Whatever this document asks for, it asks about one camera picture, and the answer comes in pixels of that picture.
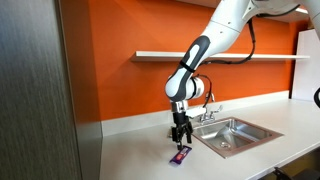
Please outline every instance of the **white robotic arm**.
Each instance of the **white robotic arm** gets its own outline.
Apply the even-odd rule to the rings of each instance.
[[[168,79],[165,91],[172,104],[174,123],[172,139],[182,148],[181,138],[187,133],[191,143],[192,127],[186,117],[186,100],[200,97],[203,82],[192,77],[200,63],[209,56],[230,48],[245,24],[255,15],[283,15],[304,5],[320,37],[320,0],[222,0],[202,34],[191,44],[179,66]]]

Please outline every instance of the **stainless steel sink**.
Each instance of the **stainless steel sink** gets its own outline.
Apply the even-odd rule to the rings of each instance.
[[[193,129],[194,137],[224,158],[283,136],[281,133],[235,117],[217,120]]]

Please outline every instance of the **faucet handle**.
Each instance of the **faucet handle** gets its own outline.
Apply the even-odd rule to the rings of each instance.
[[[215,111],[213,111],[214,113],[218,113],[218,112],[220,112],[220,111],[222,111],[222,109],[223,109],[223,106],[222,106],[222,104],[219,106],[219,108],[217,109],[217,110],[215,110]]]

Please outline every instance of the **countertop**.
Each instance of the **countertop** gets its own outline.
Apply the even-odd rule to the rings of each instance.
[[[313,103],[278,100],[220,112],[217,119],[236,117],[284,134],[265,144],[224,159],[192,137],[192,151],[180,166],[169,160],[177,153],[167,138],[173,124],[105,136],[101,180],[156,179],[258,179],[320,146],[320,109]]]

